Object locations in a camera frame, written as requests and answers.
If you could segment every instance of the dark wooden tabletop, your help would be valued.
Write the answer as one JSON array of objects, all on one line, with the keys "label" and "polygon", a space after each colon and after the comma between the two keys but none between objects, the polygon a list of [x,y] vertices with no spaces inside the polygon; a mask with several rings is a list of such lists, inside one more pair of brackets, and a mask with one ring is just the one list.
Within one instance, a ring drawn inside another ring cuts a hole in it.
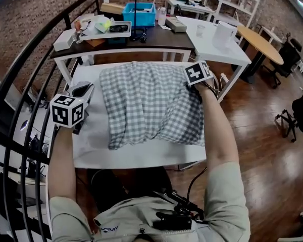
[{"label": "dark wooden tabletop", "polygon": [[54,51],[51,55],[51,58],[78,53],[120,48],[168,48],[194,50],[194,46],[191,40],[189,39],[187,33],[174,33],[171,30],[163,30],[160,26],[156,25],[155,27],[148,28],[146,43],[141,43],[139,42],[139,40],[131,41],[128,39],[126,45],[109,45],[107,44],[107,42],[105,42],[101,45],[93,47],[85,41],[80,44],[76,44],[75,42],[73,42],[69,49],[61,50],[58,52]]}]

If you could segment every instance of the gray box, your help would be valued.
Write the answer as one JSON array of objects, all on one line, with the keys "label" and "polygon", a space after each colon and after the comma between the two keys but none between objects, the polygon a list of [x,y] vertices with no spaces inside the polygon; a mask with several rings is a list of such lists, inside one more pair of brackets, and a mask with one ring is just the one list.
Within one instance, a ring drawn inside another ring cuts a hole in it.
[{"label": "gray box", "polygon": [[186,32],[187,26],[181,23],[176,17],[166,17],[165,24],[170,27],[175,33]]}]

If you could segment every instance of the white tabletop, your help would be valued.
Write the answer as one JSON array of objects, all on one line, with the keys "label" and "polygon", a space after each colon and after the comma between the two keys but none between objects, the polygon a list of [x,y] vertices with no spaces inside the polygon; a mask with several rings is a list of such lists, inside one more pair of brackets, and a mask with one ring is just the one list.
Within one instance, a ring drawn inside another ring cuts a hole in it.
[{"label": "white tabletop", "polygon": [[[226,49],[218,49],[213,46],[212,39],[217,29],[216,24],[181,16],[177,16],[177,18],[187,26],[187,35],[192,41],[195,52],[200,56],[200,59],[239,66],[251,63],[248,56],[235,41],[231,41]],[[198,25],[205,26],[202,37],[196,36]]]},{"label": "white tabletop", "polygon": [[194,3],[195,6],[192,6],[192,5],[186,5],[184,1],[179,1],[179,0],[166,0],[166,1],[172,6],[179,4],[182,9],[191,9],[192,12],[195,12],[195,11],[198,11],[200,13],[213,13],[214,12],[210,7],[199,6],[196,3]]},{"label": "white tabletop", "polygon": [[264,30],[269,36],[271,36],[271,37],[272,37],[273,39],[275,39],[277,42],[283,43],[283,41],[282,41],[279,37],[277,37],[277,35],[276,35],[274,32],[272,32],[271,30],[265,28],[264,26],[262,26],[262,28],[263,28],[263,30]]},{"label": "white tabletop", "polygon": [[[183,62],[154,62],[159,64],[184,65]],[[177,165],[206,159],[204,146],[181,145],[161,140],[149,140],[143,144],[125,145],[118,150],[109,150],[108,115],[104,106],[99,74],[103,69],[121,64],[105,64],[78,67],[72,83],[93,82],[94,94],[88,108],[89,117],[85,121],[79,136],[73,135],[75,167],[80,168],[142,168],[165,165]]]}]

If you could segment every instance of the forearm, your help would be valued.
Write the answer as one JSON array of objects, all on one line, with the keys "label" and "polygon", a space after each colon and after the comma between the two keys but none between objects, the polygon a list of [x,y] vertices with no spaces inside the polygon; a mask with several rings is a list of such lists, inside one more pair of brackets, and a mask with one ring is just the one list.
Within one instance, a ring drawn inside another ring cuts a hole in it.
[{"label": "forearm", "polygon": [[48,194],[76,201],[72,129],[60,127],[48,168]]},{"label": "forearm", "polygon": [[209,170],[229,161],[239,162],[238,150],[230,123],[209,89],[201,93],[205,116],[205,144]]}]

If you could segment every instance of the light gray t-shirt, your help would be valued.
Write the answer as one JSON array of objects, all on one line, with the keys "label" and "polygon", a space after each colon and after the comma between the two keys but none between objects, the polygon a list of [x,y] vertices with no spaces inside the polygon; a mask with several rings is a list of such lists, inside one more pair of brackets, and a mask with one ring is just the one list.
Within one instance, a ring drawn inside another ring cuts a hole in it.
[{"label": "light gray t-shirt", "polygon": [[209,173],[205,194],[205,220],[193,221],[191,230],[163,231],[153,228],[156,212],[170,213],[174,205],[160,198],[142,197],[122,201],[95,219],[100,232],[92,234],[80,207],[71,199],[49,201],[52,239],[66,241],[132,242],[143,228],[156,242],[249,241],[250,222],[239,165],[222,164]]}]

